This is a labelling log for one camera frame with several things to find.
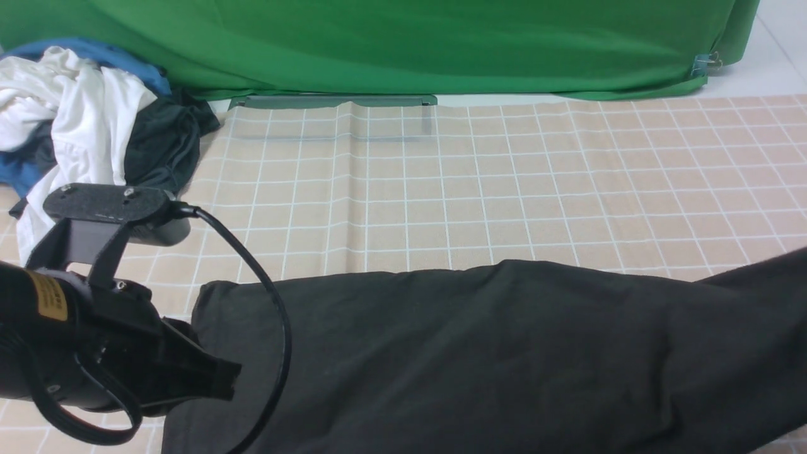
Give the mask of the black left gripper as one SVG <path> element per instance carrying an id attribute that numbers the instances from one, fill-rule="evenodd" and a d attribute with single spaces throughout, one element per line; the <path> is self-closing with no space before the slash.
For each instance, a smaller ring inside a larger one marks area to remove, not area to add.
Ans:
<path id="1" fill-rule="evenodd" d="M 189 323 L 162 317 L 149 288 L 121 279 L 96 286 L 73 271 L 63 281 L 72 287 L 80 349 L 132 394 L 145 417 L 167 416 L 190 400 L 233 400 L 242 365 L 205 351 Z"/>

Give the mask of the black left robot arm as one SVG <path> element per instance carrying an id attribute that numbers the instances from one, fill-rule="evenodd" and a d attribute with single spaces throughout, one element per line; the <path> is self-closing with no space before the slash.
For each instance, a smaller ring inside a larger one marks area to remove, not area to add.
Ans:
<path id="1" fill-rule="evenodd" d="M 64 406 L 123 410 L 79 366 L 95 362 L 146 417 L 193 399 L 231 400 L 242 365 L 201 348 L 187 322 L 162 317 L 152 291 L 114 279 L 92 286 L 72 271 L 30 271 L 3 262 L 2 331 L 16 334 L 41 388 Z"/>

